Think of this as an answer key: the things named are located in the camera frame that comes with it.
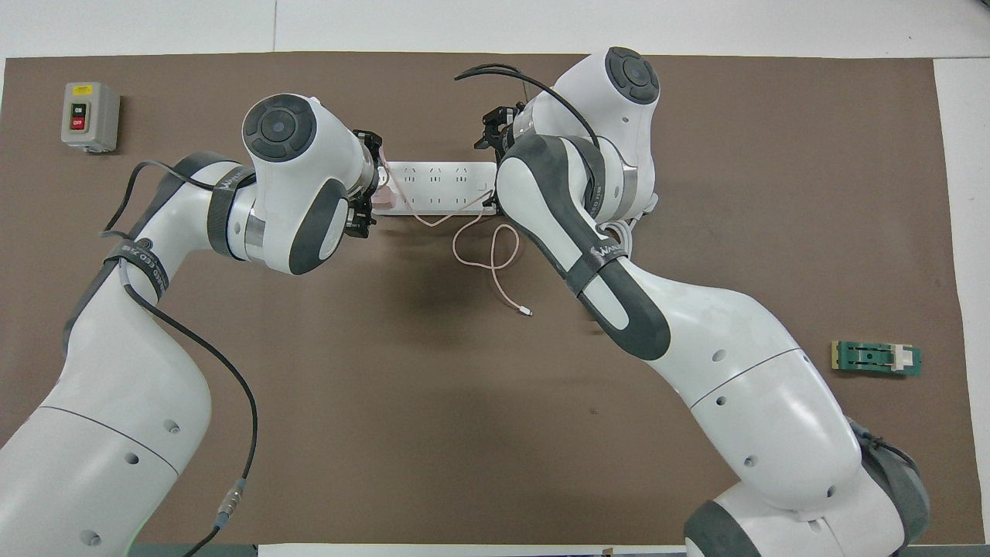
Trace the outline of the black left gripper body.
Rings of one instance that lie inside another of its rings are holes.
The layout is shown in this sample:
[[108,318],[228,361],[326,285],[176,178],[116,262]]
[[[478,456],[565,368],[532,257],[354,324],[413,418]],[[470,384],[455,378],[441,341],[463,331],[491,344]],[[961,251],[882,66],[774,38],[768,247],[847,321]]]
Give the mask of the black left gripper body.
[[364,165],[356,182],[349,187],[349,219],[344,233],[351,237],[368,237],[369,227],[375,225],[371,197],[379,186],[382,137],[367,130],[353,130],[364,153]]

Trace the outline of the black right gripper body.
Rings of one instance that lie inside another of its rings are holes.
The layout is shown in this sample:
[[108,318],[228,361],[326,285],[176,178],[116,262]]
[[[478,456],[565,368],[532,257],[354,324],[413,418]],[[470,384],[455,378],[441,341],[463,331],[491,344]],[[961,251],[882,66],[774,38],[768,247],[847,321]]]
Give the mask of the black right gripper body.
[[475,142],[474,149],[495,149],[495,152],[506,152],[514,144],[513,123],[520,112],[516,107],[499,106],[482,117],[484,130],[480,140]]

